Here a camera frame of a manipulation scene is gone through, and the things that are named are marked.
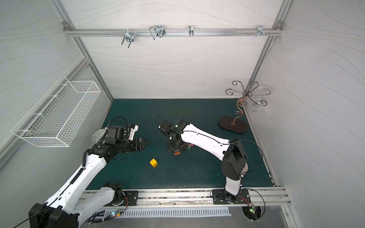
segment white wire basket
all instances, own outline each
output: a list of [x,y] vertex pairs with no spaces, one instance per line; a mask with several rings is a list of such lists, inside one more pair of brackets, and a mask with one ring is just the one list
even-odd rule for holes
[[100,92],[94,81],[63,76],[11,133],[37,147],[69,147]]

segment mounting plate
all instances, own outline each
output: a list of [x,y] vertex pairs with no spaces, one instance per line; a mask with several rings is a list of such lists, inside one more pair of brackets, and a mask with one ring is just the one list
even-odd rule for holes
[[[226,193],[224,192],[224,189],[213,189],[211,194],[213,196],[213,204],[231,204],[226,199]],[[244,201],[240,197],[244,198],[248,202],[251,202],[249,191],[247,189],[240,189],[237,197],[237,204],[247,204],[246,201]]]
[[[123,191],[125,196],[128,198],[128,206],[135,206],[137,204],[137,198],[138,198],[138,191]],[[126,206],[127,201],[124,200],[123,203],[121,203],[118,206]],[[105,206],[113,206],[111,203],[106,204]]]
[[234,131],[236,133],[245,133],[249,127],[248,125],[240,120],[240,119],[236,119],[236,121],[234,122],[234,125],[232,125],[231,123],[234,121],[233,117],[230,116],[221,116],[218,119],[218,124],[223,127],[224,129],[230,130],[230,131]]

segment yellow cube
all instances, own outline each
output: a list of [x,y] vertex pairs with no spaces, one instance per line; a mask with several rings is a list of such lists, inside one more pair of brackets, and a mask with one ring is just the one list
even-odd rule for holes
[[152,160],[150,161],[150,163],[151,163],[151,165],[152,165],[153,167],[156,167],[156,165],[157,165],[157,161],[156,161],[155,159],[152,159]]

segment black cable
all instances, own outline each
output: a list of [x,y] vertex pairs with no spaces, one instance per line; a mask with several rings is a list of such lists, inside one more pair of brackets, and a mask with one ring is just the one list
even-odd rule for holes
[[252,191],[255,191],[255,192],[257,192],[257,194],[259,194],[260,196],[261,196],[261,199],[262,199],[262,201],[264,202],[264,212],[260,215],[260,217],[259,218],[261,218],[264,214],[265,214],[265,211],[266,211],[266,205],[265,205],[265,200],[264,200],[264,198],[262,197],[262,195],[260,194],[260,193],[258,193],[258,191],[256,191],[255,189],[251,189],[251,188],[246,188],[246,189],[250,189],[250,190],[252,190]]
[[256,168],[254,168],[253,170],[248,170],[247,172],[245,172],[245,174],[246,174],[246,173],[253,172],[253,171],[257,170],[261,166],[262,161],[264,159],[264,155],[262,154],[261,148],[256,143],[254,143],[253,141],[250,141],[250,140],[240,140],[240,141],[237,141],[237,142],[241,142],[241,141],[246,141],[246,142],[250,142],[250,143],[255,144],[257,146],[257,148],[259,149],[260,154],[261,154],[260,164],[258,164],[258,166]]
[[164,118],[162,118],[159,114],[155,113],[155,116],[160,117],[162,120],[164,120]]
[[[108,133],[108,128],[110,127],[111,123],[112,123],[112,122],[113,122],[116,118],[118,118],[118,117],[123,118],[124,123],[125,123],[126,127],[128,128],[127,119],[126,119],[124,116],[121,116],[121,115],[114,116],[114,117],[113,117],[113,118],[109,121],[109,123],[108,123],[108,125],[107,125],[107,130],[105,131],[105,133],[103,134],[103,136],[99,139],[99,141],[98,141],[97,143],[102,143],[102,142],[104,141],[104,138],[105,138],[105,136],[106,136],[106,135],[107,135],[107,133]],[[131,134],[131,128],[128,128],[128,137],[127,137],[127,139],[129,139],[130,134]]]
[[[113,117],[113,118],[109,121],[107,128],[109,128],[110,124],[111,124],[111,123],[112,123],[112,122],[113,122],[116,118],[118,118],[118,117],[120,117],[120,118],[122,118],[122,119],[124,120],[124,123],[125,123],[125,125],[126,125],[126,128],[128,128],[128,122],[127,122],[127,119],[126,119],[124,116],[121,116],[121,115],[114,116],[114,117]],[[127,137],[127,139],[129,139],[130,134],[131,134],[131,128],[128,128],[128,137]]]
[[175,135],[175,134],[177,134],[177,133],[181,133],[181,132],[194,132],[194,133],[197,133],[197,134],[199,134],[199,135],[203,135],[203,136],[205,136],[205,137],[208,137],[208,138],[210,138],[210,139],[213,139],[214,141],[216,141],[216,142],[217,142],[217,143],[219,143],[219,144],[222,144],[221,142],[219,142],[219,141],[215,140],[214,138],[212,138],[212,137],[210,137],[210,136],[208,136],[208,135],[201,134],[201,133],[196,132],[196,131],[179,131],[179,132],[174,133],[173,135]]
[[95,215],[93,215],[93,216],[91,216],[91,217],[89,217],[88,219],[86,219],[86,222],[92,222],[90,219],[92,218],[92,220],[94,220],[95,219],[95,217],[97,217],[97,216],[99,216],[100,214],[102,214],[102,213],[104,213],[105,211],[103,210],[103,211],[100,211],[100,212],[98,212],[98,213],[96,213]]
[[[48,205],[47,207],[45,207],[44,209],[42,209],[42,210],[41,210],[40,212],[38,212],[37,214],[30,216],[29,218],[27,218],[27,219],[26,219],[26,220],[24,220],[23,222],[26,222],[26,221],[28,221],[29,219],[33,218],[34,216],[38,215],[39,213],[41,213],[41,212],[45,211],[47,208],[49,208],[49,206],[50,206],[50,205]],[[19,226],[19,225],[21,225],[23,222],[21,222],[21,223],[19,223],[18,225],[14,226],[14,228],[18,227],[18,226]]]
[[82,155],[82,167],[77,172],[77,174],[73,177],[73,179],[70,181],[70,184],[73,184],[77,180],[77,178],[81,175],[81,173],[83,172],[83,170],[85,169],[85,166],[86,166],[86,156],[87,156],[89,150],[90,149],[84,151],[84,154]]
[[208,135],[204,135],[204,134],[201,134],[201,133],[196,132],[196,131],[188,131],[188,132],[194,132],[194,133],[197,133],[197,134],[199,134],[199,135],[203,135],[203,136],[205,136],[205,137],[208,137],[208,138],[210,138],[210,139],[213,139],[214,141],[216,141],[217,143],[219,143],[219,144],[221,144],[221,145],[231,145],[231,144],[235,144],[235,143],[237,143],[237,142],[242,142],[242,141],[246,141],[246,142],[250,142],[250,143],[255,144],[255,145],[257,146],[257,148],[260,150],[260,154],[261,154],[260,164],[259,164],[256,168],[254,168],[253,170],[248,170],[248,171],[247,171],[247,172],[245,172],[245,173],[249,173],[249,172],[253,172],[253,171],[257,170],[257,169],[261,166],[262,161],[263,161],[263,159],[264,159],[264,155],[263,155],[263,153],[262,153],[261,148],[260,148],[260,147],[259,147],[256,143],[254,143],[253,141],[245,140],[245,139],[244,139],[244,140],[235,141],[235,142],[233,142],[233,143],[221,143],[221,142],[219,142],[219,141],[215,140],[214,138],[212,138],[212,137],[210,137],[210,136],[208,136]]

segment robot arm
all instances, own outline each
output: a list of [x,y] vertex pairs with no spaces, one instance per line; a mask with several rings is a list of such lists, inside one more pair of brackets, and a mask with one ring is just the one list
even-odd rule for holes
[[124,198],[122,187],[108,183],[94,195],[76,205],[93,178],[119,152],[141,151],[149,143],[143,138],[133,139],[138,126],[130,128],[110,126],[107,135],[90,150],[85,151],[82,165],[68,181],[44,204],[35,204],[29,211],[31,228],[78,228],[102,206],[120,205]]
[[194,144],[210,152],[222,161],[222,173],[226,176],[225,190],[231,196],[232,202],[238,194],[241,177],[247,172],[247,155],[237,139],[221,139],[206,133],[193,124],[179,119],[172,124],[166,120],[158,126],[159,131],[169,137],[167,146],[170,152],[188,148]]

